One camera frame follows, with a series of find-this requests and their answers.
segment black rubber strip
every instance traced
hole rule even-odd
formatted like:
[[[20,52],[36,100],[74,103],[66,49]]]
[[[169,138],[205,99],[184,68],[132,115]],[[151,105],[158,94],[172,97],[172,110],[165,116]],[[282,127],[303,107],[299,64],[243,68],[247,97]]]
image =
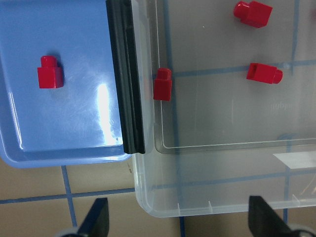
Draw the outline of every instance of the black rubber strip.
[[[108,199],[97,198],[77,231],[80,237],[106,237],[109,233]]]
[[[254,237],[294,237],[261,196],[249,197],[248,226]]]
[[[132,5],[107,0],[112,58],[118,94],[124,152],[145,153]]]

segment red plastic block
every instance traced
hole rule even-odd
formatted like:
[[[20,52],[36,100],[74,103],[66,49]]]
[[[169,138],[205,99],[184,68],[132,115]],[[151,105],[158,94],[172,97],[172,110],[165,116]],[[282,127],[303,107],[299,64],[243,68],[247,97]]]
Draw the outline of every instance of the red plastic block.
[[[171,70],[168,68],[159,68],[154,84],[154,100],[170,101],[171,87]]]
[[[40,58],[41,67],[38,68],[40,88],[60,88],[64,86],[63,73],[57,67],[57,59],[54,56]]]
[[[281,70],[261,63],[251,63],[247,74],[247,79],[249,80],[269,84],[278,84],[282,80],[282,77],[283,72]]]
[[[240,1],[234,8],[235,17],[240,18],[242,23],[256,28],[261,28],[268,24],[271,12],[272,7],[257,1],[251,1],[250,3]]]

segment white label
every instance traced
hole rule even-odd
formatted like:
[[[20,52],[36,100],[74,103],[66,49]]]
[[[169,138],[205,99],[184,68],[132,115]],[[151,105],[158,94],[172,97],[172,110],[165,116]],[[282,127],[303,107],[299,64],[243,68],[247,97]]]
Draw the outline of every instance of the white label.
[[[312,152],[291,152],[273,154],[290,169],[304,169],[316,167],[316,151]]]

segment red toy brick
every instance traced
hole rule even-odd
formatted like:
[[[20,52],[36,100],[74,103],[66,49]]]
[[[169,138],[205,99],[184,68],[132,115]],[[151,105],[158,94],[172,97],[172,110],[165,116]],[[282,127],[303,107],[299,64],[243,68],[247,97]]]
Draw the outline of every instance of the red toy brick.
[[[247,74],[247,79],[249,80],[269,84],[278,84],[282,80],[282,77],[283,72],[281,70],[261,63],[251,63]]]
[[[159,68],[157,78],[154,84],[154,100],[170,101],[171,99],[171,70],[168,68]]]
[[[40,88],[63,87],[63,73],[57,66],[57,59],[54,56],[43,56],[40,58],[41,67],[38,68]]]
[[[235,17],[240,18],[242,23],[256,28],[261,28],[268,24],[271,12],[272,7],[257,1],[251,1],[250,3],[240,1],[234,8]]]

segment beige floor tile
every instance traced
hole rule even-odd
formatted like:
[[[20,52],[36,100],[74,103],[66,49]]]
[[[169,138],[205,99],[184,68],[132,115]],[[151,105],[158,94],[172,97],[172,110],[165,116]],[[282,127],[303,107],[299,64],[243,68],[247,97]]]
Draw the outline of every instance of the beige floor tile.
[[[132,159],[123,162],[67,166],[72,193],[134,187]]]
[[[16,169],[0,159],[0,199],[65,194],[61,167]]]
[[[248,212],[185,217],[185,230],[186,237],[252,237]]]
[[[77,222],[80,225],[96,198],[74,199]],[[156,218],[137,203],[135,193],[108,195],[110,231],[108,237],[178,237],[179,218]]]
[[[301,207],[288,210],[288,223],[307,226],[316,230],[316,207]]]
[[[0,205],[1,237],[53,237],[69,227],[66,199]]]

